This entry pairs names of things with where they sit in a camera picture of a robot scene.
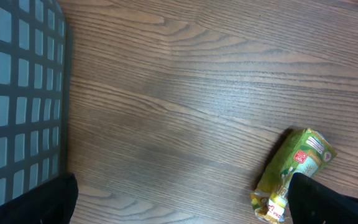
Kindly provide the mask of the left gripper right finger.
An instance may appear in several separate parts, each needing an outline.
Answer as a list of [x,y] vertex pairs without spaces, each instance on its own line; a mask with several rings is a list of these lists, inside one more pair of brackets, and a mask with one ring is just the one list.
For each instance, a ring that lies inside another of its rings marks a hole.
[[339,194],[302,173],[291,179],[288,204],[294,224],[358,224],[358,198]]

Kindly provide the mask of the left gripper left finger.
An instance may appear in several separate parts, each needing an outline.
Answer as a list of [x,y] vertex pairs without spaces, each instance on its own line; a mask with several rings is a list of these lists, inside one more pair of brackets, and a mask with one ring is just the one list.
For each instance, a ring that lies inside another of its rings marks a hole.
[[0,206],[0,224],[66,224],[75,210],[78,183],[65,173]]

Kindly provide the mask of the green tea carton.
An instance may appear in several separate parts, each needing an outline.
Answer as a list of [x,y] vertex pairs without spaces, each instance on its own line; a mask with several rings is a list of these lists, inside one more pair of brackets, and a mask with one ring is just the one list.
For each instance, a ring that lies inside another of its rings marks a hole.
[[283,223],[293,174],[312,177],[336,156],[337,152],[319,132],[310,128],[293,130],[250,193],[256,217],[267,223]]

